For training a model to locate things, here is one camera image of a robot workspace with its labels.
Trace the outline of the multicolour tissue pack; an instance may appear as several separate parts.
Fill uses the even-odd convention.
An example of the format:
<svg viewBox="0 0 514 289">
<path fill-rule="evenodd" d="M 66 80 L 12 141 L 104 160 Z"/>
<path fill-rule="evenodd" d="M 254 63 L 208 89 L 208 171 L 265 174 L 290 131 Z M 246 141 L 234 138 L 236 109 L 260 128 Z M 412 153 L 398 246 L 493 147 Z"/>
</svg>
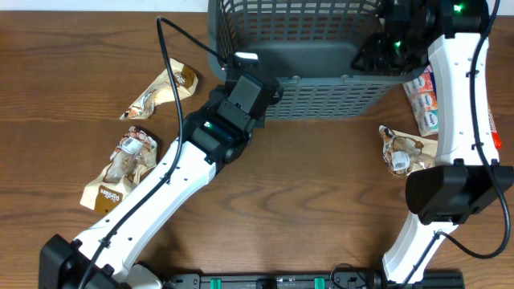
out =
<svg viewBox="0 0 514 289">
<path fill-rule="evenodd" d="M 402 86 L 410 102 L 420 135 L 437 134 L 439 132 L 438 101 L 431 65 L 428 65 L 418 78 Z"/>
</svg>

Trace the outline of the grey plastic basket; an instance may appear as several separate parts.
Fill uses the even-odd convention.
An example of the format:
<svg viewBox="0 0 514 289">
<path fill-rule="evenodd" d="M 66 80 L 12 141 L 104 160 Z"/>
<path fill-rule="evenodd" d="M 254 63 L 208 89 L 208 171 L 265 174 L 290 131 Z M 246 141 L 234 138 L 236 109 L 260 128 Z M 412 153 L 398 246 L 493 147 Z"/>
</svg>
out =
<svg viewBox="0 0 514 289">
<path fill-rule="evenodd" d="M 379 5 L 377 0 L 209 0 L 209 46 L 226 58 L 257 54 L 260 71 L 280 82 L 284 96 L 267 109 L 269 120 L 359 116 L 426 67 L 421 62 L 400 75 L 352 69 L 365 40 L 383 29 Z"/>
</svg>

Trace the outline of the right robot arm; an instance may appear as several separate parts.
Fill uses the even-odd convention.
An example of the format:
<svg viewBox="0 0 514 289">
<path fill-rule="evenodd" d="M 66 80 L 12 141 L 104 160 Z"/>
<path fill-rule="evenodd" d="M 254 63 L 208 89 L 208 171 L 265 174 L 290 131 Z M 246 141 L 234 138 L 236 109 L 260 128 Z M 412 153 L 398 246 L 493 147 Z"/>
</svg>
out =
<svg viewBox="0 0 514 289">
<path fill-rule="evenodd" d="M 381 260 L 372 288 L 424 284 L 438 247 L 471 215 L 497 201 L 504 216 L 502 253 L 512 232 L 505 193 L 513 169 L 502 165 L 488 119 L 488 37 L 499 7 L 485 0 L 381 1 L 382 32 L 371 35 L 352 66 L 372 75 L 402 75 L 430 65 L 439 102 L 434 166 L 406 180 L 406 221 Z"/>
</svg>

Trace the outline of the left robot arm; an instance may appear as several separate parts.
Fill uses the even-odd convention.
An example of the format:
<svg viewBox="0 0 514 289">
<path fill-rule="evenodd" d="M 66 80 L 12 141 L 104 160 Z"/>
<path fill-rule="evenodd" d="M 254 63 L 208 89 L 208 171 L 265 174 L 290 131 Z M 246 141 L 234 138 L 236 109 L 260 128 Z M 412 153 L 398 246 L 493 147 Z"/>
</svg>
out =
<svg viewBox="0 0 514 289">
<path fill-rule="evenodd" d="M 276 79 L 249 72 L 214 89 L 183 121 L 153 171 L 110 213 L 72 242 L 53 236 L 39 256 L 40 288 L 162 288 L 137 258 L 194 193 L 240 157 L 267 107 L 284 93 Z"/>
</svg>

